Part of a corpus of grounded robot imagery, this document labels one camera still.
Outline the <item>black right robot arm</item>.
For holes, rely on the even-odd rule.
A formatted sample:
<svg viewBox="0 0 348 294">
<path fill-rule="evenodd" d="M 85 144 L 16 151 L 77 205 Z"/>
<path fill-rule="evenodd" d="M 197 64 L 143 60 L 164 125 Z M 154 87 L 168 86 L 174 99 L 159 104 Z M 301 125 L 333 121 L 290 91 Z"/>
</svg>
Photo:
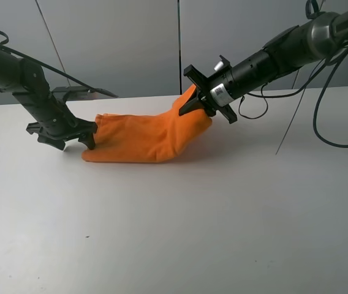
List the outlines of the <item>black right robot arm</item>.
<svg viewBox="0 0 348 294">
<path fill-rule="evenodd" d="M 194 66 L 184 70 L 196 87 L 195 94 L 179 109 L 181 116 L 202 109 L 208 116 L 220 112 L 229 123 L 237 121 L 230 103 L 301 67 L 320 60 L 331 61 L 348 42 L 348 12 L 322 12 L 306 24 L 293 26 L 235 66 L 221 58 L 214 74 L 204 76 Z"/>
</svg>

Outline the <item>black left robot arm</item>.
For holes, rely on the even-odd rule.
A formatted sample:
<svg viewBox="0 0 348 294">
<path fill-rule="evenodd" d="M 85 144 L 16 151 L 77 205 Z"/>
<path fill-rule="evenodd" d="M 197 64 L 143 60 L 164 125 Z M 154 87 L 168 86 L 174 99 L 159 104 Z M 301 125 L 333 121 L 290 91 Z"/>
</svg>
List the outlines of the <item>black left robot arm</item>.
<svg viewBox="0 0 348 294">
<path fill-rule="evenodd" d="M 36 120 L 26 131 L 37 134 L 38 142 L 63 150 L 67 141 L 77 139 L 94 149 L 97 124 L 77 118 L 66 105 L 68 99 L 88 94 L 85 87 L 51 90 L 40 65 L 0 50 L 0 92 L 11 93 Z"/>
</svg>

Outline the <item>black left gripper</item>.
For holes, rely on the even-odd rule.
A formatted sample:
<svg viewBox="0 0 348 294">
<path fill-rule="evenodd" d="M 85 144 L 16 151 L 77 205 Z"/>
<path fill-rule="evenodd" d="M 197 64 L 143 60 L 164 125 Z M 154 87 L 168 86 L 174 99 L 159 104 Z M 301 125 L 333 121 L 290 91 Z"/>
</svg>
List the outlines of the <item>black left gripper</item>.
<svg viewBox="0 0 348 294">
<path fill-rule="evenodd" d="M 84 144 L 89 150 L 96 146 L 94 134 L 97 132 L 97 124 L 93 121 L 78 119 L 75 127 L 70 127 L 66 122 L 55 121 L 29 123 L 26 131 L 32 135 L 37 134 L 37 141 L 64 151 L 66 142 L 78 138 L 78 142 Z"/>
</svg>

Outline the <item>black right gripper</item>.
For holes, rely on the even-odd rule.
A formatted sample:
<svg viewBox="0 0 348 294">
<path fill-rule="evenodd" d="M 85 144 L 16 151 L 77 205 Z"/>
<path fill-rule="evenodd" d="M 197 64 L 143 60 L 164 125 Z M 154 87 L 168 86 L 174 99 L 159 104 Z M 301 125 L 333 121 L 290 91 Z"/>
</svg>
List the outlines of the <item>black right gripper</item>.
<svg viewBox="0 0 348 294">
<path fill-rule="evenodd" d="M 222 55 L 220 61 L 214 67 L 214 74 L 206 77 L 193 65 L 189 65 L 184 70 L 184 76 L 188 77 L 196 87 L 188 101 L 179 109 L 178 114 L 183 116 L 195 110 L 204 110 L 209 116 L 215 116 L 220 112 L 230 124 L 238 120 L 237 115 L 229 106 L 234 98 L 229 94 L 226 83 L 227 74 L 230 73 L 232 66 Z"/>
</svg>

